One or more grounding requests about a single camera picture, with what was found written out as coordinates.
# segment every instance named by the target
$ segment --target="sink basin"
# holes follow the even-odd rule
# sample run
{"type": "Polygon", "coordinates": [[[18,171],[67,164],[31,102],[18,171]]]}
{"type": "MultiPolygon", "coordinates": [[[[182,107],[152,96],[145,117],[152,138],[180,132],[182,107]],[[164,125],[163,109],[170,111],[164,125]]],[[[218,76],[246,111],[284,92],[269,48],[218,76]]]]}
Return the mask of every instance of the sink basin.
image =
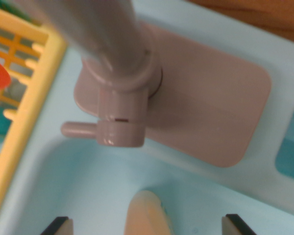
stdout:
{"type": "Polygon", "coordinates": [[[257,234],[294,235],[294,216],[140,149],[87,140],[55,142],[41,156],[44,161],[14,235],[38,235],[57,216],[72,218],[76,235],[122,235],[129,202],[143,189],[162,200],[177,235],[221,234],[221,217],[227,213],[238,213],[257,234]]]}

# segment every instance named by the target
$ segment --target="toy faucet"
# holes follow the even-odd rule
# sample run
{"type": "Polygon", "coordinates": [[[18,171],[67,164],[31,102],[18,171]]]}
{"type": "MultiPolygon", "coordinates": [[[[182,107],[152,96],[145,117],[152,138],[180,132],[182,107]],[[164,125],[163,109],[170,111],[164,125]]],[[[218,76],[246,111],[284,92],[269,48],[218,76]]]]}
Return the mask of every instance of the toy faucet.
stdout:
{"type": "Polygon", "coordinates": [[[80,48],[80,76],[89,77],[98,86],[100,120],[66,122],[62,133],[68,137],[96,138],[104,145],[143,145],[147,101],[159,88],[162,72],[152,33],[136,20],[131,1],[16,2],[51,20],[80,48]]]}
{"type": "Polygon", "coordinates": [[[82,54],[74,98],[99,121],[66,122],[65,136],[123,147],[146,136],[221,167],[242,159],[271,89],[262,67],[137,20],[130,0],[14,1],[82,54]]]}

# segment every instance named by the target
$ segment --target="wooden surface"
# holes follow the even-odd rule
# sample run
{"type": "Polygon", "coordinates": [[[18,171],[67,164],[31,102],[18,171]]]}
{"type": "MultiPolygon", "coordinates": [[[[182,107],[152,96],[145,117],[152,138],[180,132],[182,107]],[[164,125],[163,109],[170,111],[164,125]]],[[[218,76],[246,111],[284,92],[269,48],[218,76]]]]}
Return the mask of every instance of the wooden surface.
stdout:
{"type": "Polygon", "coordinates": [[[294,0],[189,0],[294,41],[294,0]]]}

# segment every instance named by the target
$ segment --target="toy sink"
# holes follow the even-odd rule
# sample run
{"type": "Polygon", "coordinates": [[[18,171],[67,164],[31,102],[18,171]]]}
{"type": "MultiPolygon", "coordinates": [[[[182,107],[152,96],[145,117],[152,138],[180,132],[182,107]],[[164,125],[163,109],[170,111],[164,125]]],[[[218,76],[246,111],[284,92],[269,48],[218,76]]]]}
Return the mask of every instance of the toy sink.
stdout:
{"type": "Polygon", "coordinates": [[[238,213],[257,234],[294,235],[294,178],[275,160],[294,113],[294,43],[190,3],[136,0],[139,18],[265,68],[272,88],[244,158],[219,168],[152,140],[111,148],[67,139],[67,120],[96,122],[74,102],[82,68],[69,48],[0,210],[0,234],[40,234],[56,216],[74,234],[123,234],[133,195],[155,192],[175,233],[221,234],[238,213]]]}

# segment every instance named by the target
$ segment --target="faucet base plate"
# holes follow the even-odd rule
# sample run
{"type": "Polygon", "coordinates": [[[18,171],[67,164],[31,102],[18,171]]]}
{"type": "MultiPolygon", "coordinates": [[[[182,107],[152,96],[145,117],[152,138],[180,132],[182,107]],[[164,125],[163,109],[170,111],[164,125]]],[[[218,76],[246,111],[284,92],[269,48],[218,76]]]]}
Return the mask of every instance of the faucet base plate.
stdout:
{"type": "MultiPolygon", "coordinates": [[[[146,137],[219,167],[244,156],[271,90],[260,66],[149,25],[163,68],[146,137]]],[[[98,87],[82,70],[74,97],[97,115],[98,87]]]]}

